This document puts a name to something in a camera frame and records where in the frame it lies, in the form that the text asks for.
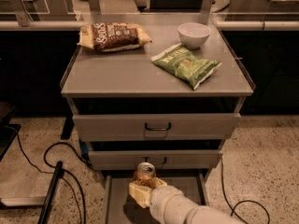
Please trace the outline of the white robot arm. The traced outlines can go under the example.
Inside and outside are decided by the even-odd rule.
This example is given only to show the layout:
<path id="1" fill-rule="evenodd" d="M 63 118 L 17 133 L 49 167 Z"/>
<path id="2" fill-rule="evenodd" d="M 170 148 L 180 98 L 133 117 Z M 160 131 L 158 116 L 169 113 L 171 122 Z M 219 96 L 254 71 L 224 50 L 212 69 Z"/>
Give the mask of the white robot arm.
<path id="1" fill-rule="evenodd" d="M 199 205 L 162 179 L 153 186 L 137 181 L 129 184 L 129 194 L 160 224 L 242 224 L 241 221 L 207 205 Z"/>

